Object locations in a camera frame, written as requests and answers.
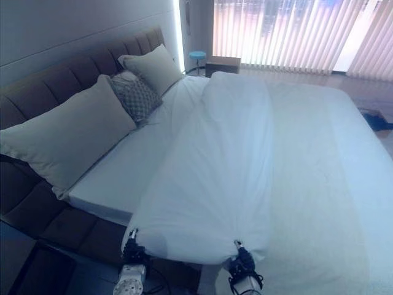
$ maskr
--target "white wall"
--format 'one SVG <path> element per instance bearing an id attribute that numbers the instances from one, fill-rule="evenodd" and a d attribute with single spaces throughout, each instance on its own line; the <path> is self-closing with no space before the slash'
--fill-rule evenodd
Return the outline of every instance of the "white wall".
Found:
<path id="1" fill-rule="evenodd" d="M 186 71 L 194 68 L 195 60 L 189 58 L 191 51 L 202 50 L 208 56 L 212 52 L 213 32 L 213 0 L 189 0 L 190 3 L 190 34 L 187 34 L 187 23 L 185 20 L 185 2 L 180 0 L 180 12 L 183 34 L 184 64 Z"/>
<path id="2" fill-rule="evenodd" d="M 154 25 L 177 61 L 172 0 L 0 1 L 0 84 Z"/>

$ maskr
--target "small stool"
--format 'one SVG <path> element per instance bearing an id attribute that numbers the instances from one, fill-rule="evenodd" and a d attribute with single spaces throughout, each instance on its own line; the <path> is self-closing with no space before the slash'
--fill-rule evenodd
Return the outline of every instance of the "small stool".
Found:
<path id="1" fill-rule="evenodd" d="M 190 53 L 189 53 L 189 57 L 192 59 L 192 60 L 196 60 L 196 68 L 197 68 L 197 73 L 198 73 L 198 76 L 199 76 L 199 60 L 202 60 L 202 59 L 204 59 L 204 58 L 206 58 L 206 52 L 205 51 L 191 51 Z"/>

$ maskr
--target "pillowcase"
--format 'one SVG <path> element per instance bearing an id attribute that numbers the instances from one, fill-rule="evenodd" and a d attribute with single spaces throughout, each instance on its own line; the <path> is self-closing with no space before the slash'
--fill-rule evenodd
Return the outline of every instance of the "pillowcase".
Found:
<path id="1" fill-rule="evenodd" d="M 103 75 L 91 88 L 22 124 L 0 131 L 0 151 L 28 162 L 59 199 L 135 129 Z"/>
<path id="2" fill-rule="evenodd" d="M 145 55 L 122 55 L 118 61 L 123 68 L 141 76 L 160 96 L 182 78 L 182 73 L 162 44 Z"/>
<path id="3" fill-rule="evenodd" d="M 112 79 L 107 76 L 117 98 L 125 111 L 140 125 L 152 111 L 162 104 L 158 94 L 129 71 L 124 71 Z"/>

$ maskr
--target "bed frame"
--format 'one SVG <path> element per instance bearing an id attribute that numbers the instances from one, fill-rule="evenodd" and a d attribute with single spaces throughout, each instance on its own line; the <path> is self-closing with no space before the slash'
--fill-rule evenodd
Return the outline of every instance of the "bed frame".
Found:
<path id="1" fill-rule="evenodd" d="M 92 49 L 59 65 L 32 74 L 1 90 L 0 128 L 23 123 L 91 87 L 100 74 L 122 70 L 121 55 L 144 55 L 164 44 L 159 27 Z M 27 163 L 1 155 L 0 218 L 32 238 L 85 256 L 121 264 L 125 227 L 105 221 L 56 199 L 51 185 Z M 187 270 L 183 284 L 198 285 Z"/>

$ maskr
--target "vertical blinds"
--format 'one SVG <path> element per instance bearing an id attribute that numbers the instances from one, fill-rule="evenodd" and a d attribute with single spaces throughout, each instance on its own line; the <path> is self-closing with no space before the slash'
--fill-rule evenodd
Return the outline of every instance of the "vertical blinds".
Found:
<path id="1" fill-rule="evenodd" d="M 368 0 L 215 0 L 213 55 L 329 74 Z"/>
<path id="2" fill-rule="evenodd" d="M 384 0 L 377 7 L 347 75 L 393 82 L 393 1 Z"/>

